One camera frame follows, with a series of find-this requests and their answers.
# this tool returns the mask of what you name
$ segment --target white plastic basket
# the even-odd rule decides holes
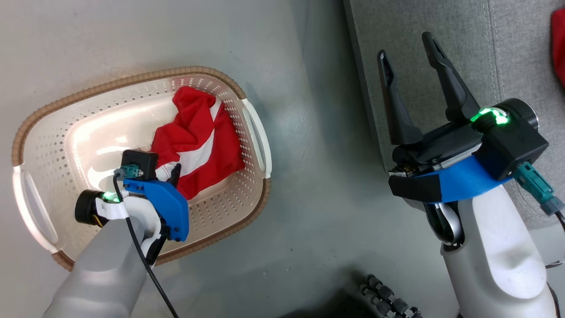
[[[245,169],[189,201],[186,242],[165,244],[157,264],[209,246],[250,224],[267,203],[271,151],[267,135],[243,90],[212,68],[152,72],[84,90],[33,113],[12,148],[16,202],[30,233],[63,267],[98,232],[74,218],[87,188],[111,191],[109,173],[125,149],[148,148],[155,130],[172,121],[172,97],[191,86],[221,98],[239,135]]]

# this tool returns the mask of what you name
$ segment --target gray floor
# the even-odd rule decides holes
[[[315,310],[367,272],[425,317],[454,317],[439,242],[424,215],[388,189],[341,2],[8,0],[0,5],[0,42],[3,316],[41,316],[67,276],[15,206],[9,149],[20,123],[85,87],[205,65],[232,76],[257,108],[271,143],[273,187],[249,227],[155,268],[181,317]],[[563,255],[551,243],[563,239],[559,228],[534,237],[548,260]],[[550,274],[560,295],[564,276],[560,268]],[[149,282],[133,316],[170,317]]]

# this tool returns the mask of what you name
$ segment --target gray fabric sofa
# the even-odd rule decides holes
[[[553,72],[550,17],[559,0],[351,0],[345,2],[368,117],[385,169],[394,166],[377,52],[386,50],[414,123],[427,132],[446,123],[445,100],[421,34],[430,31],[482,107],[515,97],[529,103],[550,146],[535,167],[565,199],[565,94]],[[514,181],[506,189],[529,229],[555,223]]]

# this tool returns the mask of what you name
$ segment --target white basket handle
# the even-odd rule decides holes
[[[23,165],[14,167],[12,185],[18,209],[29,232],[44,249],[57,253],[58,249],[54,246],[58,241],[57,232],[41,201],[32,176],[24,170]]]
[[[247,122],[249,132],[251,133],[251,141],[253,142],[253,146],[259,160],[259,167],[265,172],[265,178],[268,179],[271,177],[273,162],[271,159],[271,148],[269,147],[269,140],[267,139],[265,128],[263,127],[263,123],[251,102],[249,102],[246,98],[241,101],[245,106],[243,114],[245,121]]]

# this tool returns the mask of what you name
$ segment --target red cloth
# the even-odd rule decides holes
[[[187,175],[183,175],[184,169],[181,170],[177,189],[184,198],[190,200],[205,188],[243,169],[245,164],[239,137],[223,102],[215,119],[211,108],[216,103],[216,97],[194,88],[181,87],[173,97],[173,103],[179,113],[172,123],[157,128],[151,145],[151,151],[159,155],[158,167],[169,162],[180,162],[183,168],[189,166],[182,161],[181,154],[205,148],[206,141],[214,134],[208,160],[204,158],[205,163]]]
[[[551,44],[553,67],[561,84],[565,86],[565,9],[551,15]]]

